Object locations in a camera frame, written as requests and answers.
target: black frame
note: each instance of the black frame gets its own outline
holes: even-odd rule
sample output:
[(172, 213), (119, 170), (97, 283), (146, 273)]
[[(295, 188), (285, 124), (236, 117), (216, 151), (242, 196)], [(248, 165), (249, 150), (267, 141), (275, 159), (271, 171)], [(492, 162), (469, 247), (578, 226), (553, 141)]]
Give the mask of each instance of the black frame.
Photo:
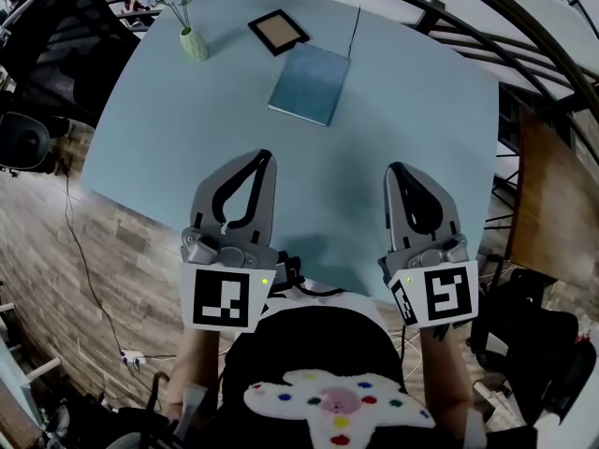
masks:
[[(281, 47), (275, 47), (274, 45), (272, 45), (272, 43), (270, 43), (270, 40), (266, 37), (266, 35), (264, 35), (258, 28), (259, 23), (262, 23), (266, 20), (271, 19), (272, 17), (277, 17), (277, 16), (283, 17), (283, 20), (285, 20), (289, 24), (289, 26), (291, 26), (291, 28), (293, 28), (299, 34), (298, 38), (291, 40), (288, 43), (285, 43)], [(247, 24), (247, 26), (249, 26), (252, 29), (252, 32), (254, 32), (258, 38), (260, 38), (260, 41), (262, 43), (264, 43), (264, 46), (267, 49), (269, 49), (270, 53), (272, 53), (272, 56), (277, 56), (277, 55), (280, 55), (281, 53), (285, 53), (286, 51), (291, 50), (293, 47), (295, 47), (296, 43), (298, 43), (298, 42), (306, 43), (308, 40), (310, 40), (310, 37), (308, 36), (308, 34), (306, 32), (304, 32), (298, 26), (297, 23), (295, 23), (293, 20), (291, 20), (291, 17), (289, 17), (289, 15), (287, 15), (281, 9), (275, 10), (275, 11), (269, 13), (268, 15), (265, 15), (264, 17), (260, 17), (259, 19), (254, 20), (253, 22), (249, 22)]]

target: book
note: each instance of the book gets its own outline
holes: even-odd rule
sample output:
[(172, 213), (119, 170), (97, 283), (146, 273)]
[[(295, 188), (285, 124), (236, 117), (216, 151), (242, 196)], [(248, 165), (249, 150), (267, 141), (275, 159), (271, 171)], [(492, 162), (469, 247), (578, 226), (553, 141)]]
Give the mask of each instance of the book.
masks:
[(269, 108), (328, 126), (348, 68), (349, 59), (342, 55), (297, 43), (287, 52)]

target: yellow dot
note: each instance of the yellow dot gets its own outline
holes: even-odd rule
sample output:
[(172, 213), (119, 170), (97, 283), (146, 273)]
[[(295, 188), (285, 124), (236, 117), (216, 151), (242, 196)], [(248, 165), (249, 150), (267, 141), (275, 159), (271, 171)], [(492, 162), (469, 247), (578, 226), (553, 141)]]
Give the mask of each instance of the yellow dot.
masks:
[(343, 429), (349, 426), (349, 418), (338, 415), (333, 419), (333, 425), (338, 429)]

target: power strip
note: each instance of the power strip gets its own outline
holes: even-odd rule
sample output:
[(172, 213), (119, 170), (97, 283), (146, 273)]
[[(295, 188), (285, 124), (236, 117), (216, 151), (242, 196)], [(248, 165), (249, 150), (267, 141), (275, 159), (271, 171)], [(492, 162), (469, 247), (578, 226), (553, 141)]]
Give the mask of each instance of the power strip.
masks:
[(148, 362), (144, 353), (141, 351), (131, 351), (129, 349), (123, 349), (121, 351), (121, 358), (125, 364), (146, 364)]

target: vase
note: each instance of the vase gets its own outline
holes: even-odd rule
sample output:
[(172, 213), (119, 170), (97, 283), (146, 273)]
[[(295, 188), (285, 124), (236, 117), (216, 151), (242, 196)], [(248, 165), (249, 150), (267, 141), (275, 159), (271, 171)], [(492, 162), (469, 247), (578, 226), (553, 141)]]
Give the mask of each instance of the vase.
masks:
[(203, 61), (208, 58), (208, 45), (198, 32), (192, 28), (181, 30), (181, 46), (193, 60)]

